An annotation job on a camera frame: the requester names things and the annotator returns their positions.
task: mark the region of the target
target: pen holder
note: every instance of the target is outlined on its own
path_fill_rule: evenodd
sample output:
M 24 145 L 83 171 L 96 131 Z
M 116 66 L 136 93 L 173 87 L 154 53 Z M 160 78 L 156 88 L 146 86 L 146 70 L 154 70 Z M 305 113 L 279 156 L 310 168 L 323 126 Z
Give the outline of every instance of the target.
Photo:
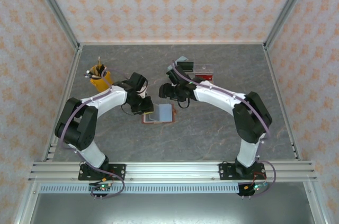
M 111 73 L 109 71 L 106 72 L 104 78 L 113 85 L 113 80 L 111 79 Z M 101 93 L 104 90 L 107 90 L 109 86 L 106 84 L 106 82 L 103 79 L 92 79 L 90 80 L 92 85 L 95 86 L 95 88 Z

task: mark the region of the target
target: black mounting plate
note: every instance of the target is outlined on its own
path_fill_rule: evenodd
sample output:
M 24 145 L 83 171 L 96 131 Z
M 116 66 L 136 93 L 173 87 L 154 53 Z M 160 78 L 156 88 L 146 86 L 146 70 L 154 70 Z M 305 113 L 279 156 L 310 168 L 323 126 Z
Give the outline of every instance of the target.
M 126 164 L 109 164 L 108 172 L 111 172 L 113 174 L 119 175 L 123 180 L 125 180 L 125 174 L 126 174 Z M 116 178 L 113 178 L 111 176 L 108 176 L 104 173 L 95 171 L 91 169 L 86 164 L 80 165 L 80 171 L 79 171 L 79 181 L 98 181 L 102 178 L 106 177 L 107 180 L 117 180 Z
M 262 173 L 266 177 L 265 166 L 262 163 L 255 162 L 253 164 L 251 172 L 248 174 L 244 174 L 243 176 L 236 172 L 235 167 L 235 163 L 223 162 L 219 164 L 220 180 L 253 180 L 254 173 Z

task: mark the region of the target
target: gray marble floor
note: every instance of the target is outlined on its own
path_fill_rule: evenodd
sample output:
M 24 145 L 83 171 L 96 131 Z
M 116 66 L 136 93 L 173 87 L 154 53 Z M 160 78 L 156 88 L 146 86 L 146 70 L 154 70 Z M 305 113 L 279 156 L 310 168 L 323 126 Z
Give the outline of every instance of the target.
M 293 159 L 291 142 L 284 124 L 271 74 L 260 45 L 144 45 L 84 46 L 72 97 L 85 98 L 97 93 L 83 74 L 97 63 L 98 56 L 109 68 L 134 71 L 149 81 L 148 95 L 154 103 L 173 103 L 175 123 L 141 124 L 141 116 L 124 114 L 120 107 L 98 119 L 95 141 L 110 161 L 191 161 L 234 160 L 240 137 L 231 115 L 207 103 L 191 102 L 180 109 L 176 102 L 158 97 L 161 84 L 169 83 L 167 66 L 186 56 L 197 64 L 215 66 L 214 84 L 239 93 L 259 93 L 273 123 L 272 138 L 262 146 L 261 159 Z M 123 78 L 113 73 L 115 81 Z M 72 151 L 57 147 L 54 161 L 78 161 Z

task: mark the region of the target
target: gray floor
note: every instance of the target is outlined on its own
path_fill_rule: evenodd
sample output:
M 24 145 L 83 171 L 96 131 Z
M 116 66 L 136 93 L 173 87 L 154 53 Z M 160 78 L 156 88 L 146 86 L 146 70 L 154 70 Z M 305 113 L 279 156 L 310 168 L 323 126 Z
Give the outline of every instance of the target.
M 294 153 L 284 124 L 271 74 L 260 45 L 145 45 L 84 46 L 72 97 L 85 98 L 97 93 L 83 74 L 97 63 L 98 56 L 109 68 L 138 72 L 149 81 L 153 103 L 173 103 L 175 123 L 145 125 L 141 116 L 124 114 L 120 107 L 98 119 L 95 141 L 110 161 L 190 161 L 234 160 L 240 138 L 231 115 L 207 103 L 191 102 L 180 109 L 168 99 L 158 97 L 161 84 L 169 83 L 167 66 L 186 56 L 197 64 L 215 66 L 214 84 L 239 93 L 259 93 L 273 123 L 272 138 L 261 148 L 261 159 L 293 159 Z M 122 80 L 113 74 L 114 80 Z M 54 161 L 78 161 L 72 152 L 57 147 Z
M 268 194 L 40 194 L 31 224 L 313 224 L 302 183 L 276 183 Z

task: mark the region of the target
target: orange floral wallpaper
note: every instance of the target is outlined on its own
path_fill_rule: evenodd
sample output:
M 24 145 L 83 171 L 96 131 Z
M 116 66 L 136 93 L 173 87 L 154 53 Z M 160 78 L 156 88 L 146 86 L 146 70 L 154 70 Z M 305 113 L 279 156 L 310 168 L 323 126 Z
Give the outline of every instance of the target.
M 339 0 L 299 0 L 269 52 L 302 157 L 339 220 Z
M 263 42 L 286 0 L 57 0 L 80 42 Z
M 0 219 L 13 223 L 74 54 L 44 0 L 0 0 Z

